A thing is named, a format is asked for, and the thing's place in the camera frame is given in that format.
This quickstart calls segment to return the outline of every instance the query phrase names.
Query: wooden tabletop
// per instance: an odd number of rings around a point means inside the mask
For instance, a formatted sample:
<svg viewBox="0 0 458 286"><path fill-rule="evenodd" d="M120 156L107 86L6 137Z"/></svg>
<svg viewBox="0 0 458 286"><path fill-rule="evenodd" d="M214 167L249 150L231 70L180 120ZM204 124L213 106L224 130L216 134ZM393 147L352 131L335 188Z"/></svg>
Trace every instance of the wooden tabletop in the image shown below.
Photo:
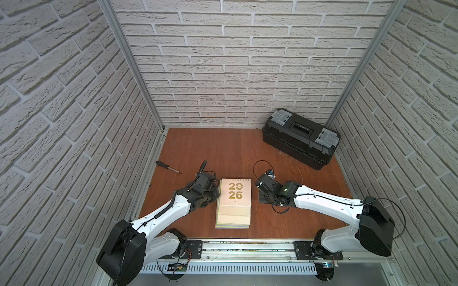
<svg viewBox="0 0 458 286"><path fill-rule="evenodd" d="M351 197L344 176L333 157L320 171L297 161L262 141L257 129L170 129L159 160L182 174L156 167L140 216L145 216L171 199L176 189L195 178L204 160L205 170L215 171L217 178L251 179L251 225L249 229L215 229L216 202L175 221L166 230L175 227L187 237L201 238L290 238L310 239L322 228L334 229L345 224L335 218L311 210L294 209L277 214L272 207L258 202L258 189L254 186L253 164L269 161L276 180L302 183L312 189L342 197ZM269 165L256 165L257 176Z"/></svg>

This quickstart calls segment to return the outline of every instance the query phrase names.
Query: screwdriver shaft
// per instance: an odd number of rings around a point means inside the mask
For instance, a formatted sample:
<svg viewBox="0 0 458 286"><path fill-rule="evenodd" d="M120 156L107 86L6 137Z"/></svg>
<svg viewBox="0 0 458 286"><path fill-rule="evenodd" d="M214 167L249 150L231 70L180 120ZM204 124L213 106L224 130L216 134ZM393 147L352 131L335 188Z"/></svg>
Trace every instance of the screwdriver shaft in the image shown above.
<svg viewBox="0 0 458 286"><path fill-rule="evenodd" d="M170 168L170 167L167 167L167 168L170 169L170 170L172 170L172 171L174 171L174 172L177 172L178 174L181 174L180 171L177 171L177 170L175 170L175 169L173 169L173 168Z"/></svg>

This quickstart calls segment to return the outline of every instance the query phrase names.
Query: toolbox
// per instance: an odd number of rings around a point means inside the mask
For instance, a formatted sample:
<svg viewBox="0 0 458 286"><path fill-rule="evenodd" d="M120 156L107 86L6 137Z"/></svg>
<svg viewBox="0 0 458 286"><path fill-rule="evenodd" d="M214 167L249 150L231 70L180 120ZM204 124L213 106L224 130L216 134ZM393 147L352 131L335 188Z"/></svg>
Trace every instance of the toolbox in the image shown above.
<svg viewBox="0 0 458 286"><path fill-rule="evenodd" d="M275 111L262 128L264 142L315 170L331 161L340 135L284 108Z"/></svg>

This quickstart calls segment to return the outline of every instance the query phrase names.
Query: brick wall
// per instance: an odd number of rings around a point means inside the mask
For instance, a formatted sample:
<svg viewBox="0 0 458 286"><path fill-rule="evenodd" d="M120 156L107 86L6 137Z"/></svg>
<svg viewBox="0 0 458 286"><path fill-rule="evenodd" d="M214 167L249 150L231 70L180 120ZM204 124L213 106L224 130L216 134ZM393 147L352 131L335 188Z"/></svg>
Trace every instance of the brick wall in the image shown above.
<svg viewBox="0 0 458 286"><path fill-rule="evenodd" d="M0 1L0 285L88 285L157 133L97 2Z"/></svg>
<svg viewBox="0 0 458 286"><path fill-rule="evenodd" d="M166 127L324 123L391 1L113 0Z"/></svg>
<svg viewBox="0 0 458 286"><path fill-rule="evenodd" d="M333 126L358 196L407 216L394 254L412 285L458 282L457 6L409 0Z"/></svg>

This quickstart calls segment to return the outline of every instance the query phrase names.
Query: toolbox handle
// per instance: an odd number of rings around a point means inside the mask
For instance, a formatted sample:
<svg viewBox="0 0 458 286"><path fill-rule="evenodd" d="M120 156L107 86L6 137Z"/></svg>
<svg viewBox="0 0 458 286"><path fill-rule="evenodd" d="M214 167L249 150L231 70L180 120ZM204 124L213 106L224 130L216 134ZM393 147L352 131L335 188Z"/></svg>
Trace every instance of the toolbox handle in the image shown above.
<svg viewBox="0 0 458 286"><path fill-rule="evenodd" d="M305 127L302 124L297 122L293 122L293 124L289 127L289 129L293 130L296 133L303 135L306 138L309 138L310 135L313 133L313 129Z"/></svg>

